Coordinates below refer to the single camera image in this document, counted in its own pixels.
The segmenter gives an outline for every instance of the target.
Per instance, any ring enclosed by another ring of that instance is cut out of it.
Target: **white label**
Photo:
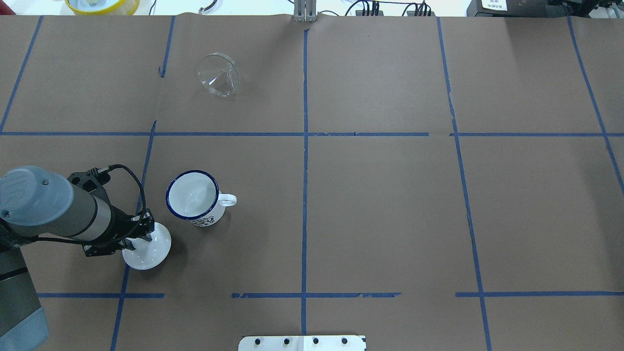
[[[507,0],[481,0],[481,6],[496,11],[507,10]]]

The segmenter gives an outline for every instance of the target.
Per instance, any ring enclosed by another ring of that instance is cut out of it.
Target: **metal bracket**
[[[366,351],[361,335],[243,337],[238,351]]]
[[[294,0],[295,22],[316,22],[316,0]]]

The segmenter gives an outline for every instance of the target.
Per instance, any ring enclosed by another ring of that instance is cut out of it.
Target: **white mug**
[[[198,170],[178,175],[167,189],[167,207],[175,217],[198,227],[217,223],[225,208],[236,205],[236,196],[222,194],[215,178]]]

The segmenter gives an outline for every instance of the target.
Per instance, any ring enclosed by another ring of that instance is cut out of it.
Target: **mug handle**
[[[223,207],[229,207],[236,205],[236,196],[231,194],[219,194],[217,203]]]

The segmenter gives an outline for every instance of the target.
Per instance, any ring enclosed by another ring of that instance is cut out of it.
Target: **blue rim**
[[[169,203],[169,192],[171,191],[171,187],[173,186],[173,183],[175,183],[175,181],[178,180],[181,176],[184,176],[184,175],[189,174],[189,173],[200,173],[200,174],[203,174],[205,176],[208,176],[208,178],[210,178],[210,180],[212,180],[212,182],[215,184],[215,190],[217,191],[217,196],[215,197],[215,201],[212,203],[212,205],[210,205],[210,207],[204,213],[202,213],[200,215],[193,216],[193,217],[187,217],[187,216],[184,216],[184,215],[176,213],[173,210],[173,208],[171,208],[171,204]],[[181,219],[186,219],[186,220],[199,219],[199,218],[202,218],[203,216],[207,215],[208,212],[212,211],[212,209],[215,208],[215,205],[217,204],[217,200],[218,199],[219,199],[219,185],[217,184],[217,181],[209,173],[204,172],[204,171],[200,171],[198,169],[192,169],[190,171],[186,171],[186,172],[181,173],[180,175],[178,175],[176,178],[173,178],[171,183],[169,183],[169,187],[167,188],[167,193],[165,194],[165,200],[167,201],[167,208],[169,209],[169,212],[171,212],[175,217],[178,217],[178,218],[181,218]]]

